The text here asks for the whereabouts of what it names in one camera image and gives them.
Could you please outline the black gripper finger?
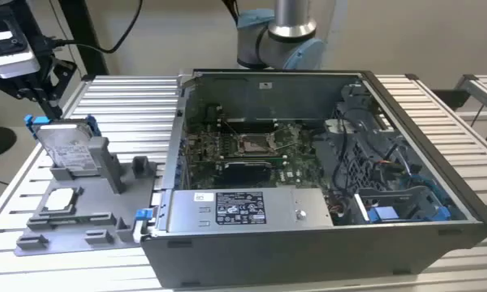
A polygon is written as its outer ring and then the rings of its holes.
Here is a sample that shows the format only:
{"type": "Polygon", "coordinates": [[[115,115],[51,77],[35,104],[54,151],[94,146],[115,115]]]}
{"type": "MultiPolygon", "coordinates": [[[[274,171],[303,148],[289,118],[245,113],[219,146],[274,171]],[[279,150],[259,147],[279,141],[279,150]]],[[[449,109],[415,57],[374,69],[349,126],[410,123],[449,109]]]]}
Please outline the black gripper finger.
{"type": "Polygon", "coordinates": [[[50,93],[43,88],[35,88],[35,99],[42,107],[46,116],[50,119],[60,119],[63,115],[62,107],[59,106],[58,95],[50,93]]]}
{"type": "Polygon", "coordinates": [[[52,96],[56,100],[62,99],[76,70],[78,65],[75,62],[55,59],[54,74],[58,78],[58,82],[54,84],[52,96]]]}

